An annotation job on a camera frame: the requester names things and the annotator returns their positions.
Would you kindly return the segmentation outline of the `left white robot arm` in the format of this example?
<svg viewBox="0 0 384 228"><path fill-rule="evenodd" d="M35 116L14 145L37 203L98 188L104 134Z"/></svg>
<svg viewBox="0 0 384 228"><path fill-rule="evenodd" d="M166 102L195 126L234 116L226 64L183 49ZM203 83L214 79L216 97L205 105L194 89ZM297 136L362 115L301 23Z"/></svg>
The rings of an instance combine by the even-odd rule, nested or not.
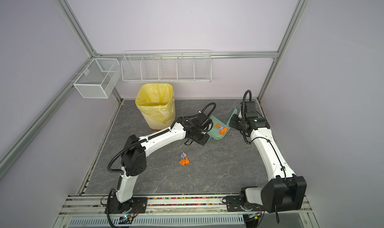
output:
<svg viewBox="0 0 384 228"><path fill-rule="evenodd" d="M204 146L210 136L208 132L213 128L211 114L217 104L211 102L201 111L191 116L179 116L172 124L151 135L130 136L124 148L109 161L107 171L119 174L118 185L109 191L105 213L127 213L135 202L133 201L134 187L138 176L147 168L147 158L159 149L171 143L184 140L184 145L197 143Z"/></svg>

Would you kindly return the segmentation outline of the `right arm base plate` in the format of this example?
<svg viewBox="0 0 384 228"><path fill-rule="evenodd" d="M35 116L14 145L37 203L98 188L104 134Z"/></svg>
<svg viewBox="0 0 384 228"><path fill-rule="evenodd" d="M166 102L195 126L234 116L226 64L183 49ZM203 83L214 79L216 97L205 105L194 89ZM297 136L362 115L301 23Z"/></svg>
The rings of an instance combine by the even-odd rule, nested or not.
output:
<svg viewBox="0 0 384 228"><path fill-rule="evenodd" d="M222 198L228 212L263 212L266 209L262 205L251 204L240 195L229 195Z"/></svg>

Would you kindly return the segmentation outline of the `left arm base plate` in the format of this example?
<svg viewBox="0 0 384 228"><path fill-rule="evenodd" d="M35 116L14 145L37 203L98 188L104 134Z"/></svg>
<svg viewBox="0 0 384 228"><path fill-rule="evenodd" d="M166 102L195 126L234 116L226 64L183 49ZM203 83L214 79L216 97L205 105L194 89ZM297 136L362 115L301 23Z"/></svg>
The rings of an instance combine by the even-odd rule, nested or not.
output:
<svg viewBox="0 0 384 228"><path fill-rule="evenodd" d="M143 214L146 212L147 203L147 197L133 197L120 203L117 197L113 196L107 201L106 210L109 214Z"/></svg>

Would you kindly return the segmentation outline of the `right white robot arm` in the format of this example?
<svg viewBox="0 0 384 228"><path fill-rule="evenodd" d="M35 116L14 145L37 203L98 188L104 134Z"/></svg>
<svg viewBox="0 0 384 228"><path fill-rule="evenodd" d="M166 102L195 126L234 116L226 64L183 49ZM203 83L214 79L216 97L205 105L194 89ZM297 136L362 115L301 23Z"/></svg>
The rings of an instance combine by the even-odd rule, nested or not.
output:
<svg viewBox="0 0 384 228"><path fill-rule="evenodd" d="M307 182L304 177L297 176L286 162L267 119L257 111L250 90L243 96L240 113L231 117L230 127L240 132L246 144L256 146L268 176L263 188L241 189L242 208L251 211L253 207L258 207L268 213L300 210Z"/></svg>

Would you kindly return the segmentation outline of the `green hand brush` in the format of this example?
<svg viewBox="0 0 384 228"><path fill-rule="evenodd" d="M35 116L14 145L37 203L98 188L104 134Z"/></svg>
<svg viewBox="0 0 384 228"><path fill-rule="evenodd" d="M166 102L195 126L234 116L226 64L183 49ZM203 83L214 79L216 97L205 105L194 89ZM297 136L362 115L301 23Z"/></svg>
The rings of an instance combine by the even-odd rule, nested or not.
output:
<svg viewBox="0 0 384 228"><path fill-rule="evenodd" d="M226 125L229 127L230 126L230 123L231 123L231 119L233 117L233 115L235 115L235 117L238 117L238 109L236 108L232 108L231 112L230 112L230 115L228 116L227 118L227 121L226 121Z"/></svg>

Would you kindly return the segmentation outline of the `green plastic dustpan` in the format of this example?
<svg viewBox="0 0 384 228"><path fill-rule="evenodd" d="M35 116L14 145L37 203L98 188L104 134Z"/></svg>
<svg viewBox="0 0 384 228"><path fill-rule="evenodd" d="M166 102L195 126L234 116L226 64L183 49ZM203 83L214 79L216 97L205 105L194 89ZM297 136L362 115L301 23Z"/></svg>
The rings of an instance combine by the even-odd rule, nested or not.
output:
<svg viewBox="0 0 384 228"><path fill-rule="evenodd" d="M212 129L207 132L207 134L210 136L210 138L213 138L215 140L221 140L230 130L229 120L227 120L226 122L222 122L213 115L210 116L210 119L213 122L213 126Z"/></svg>

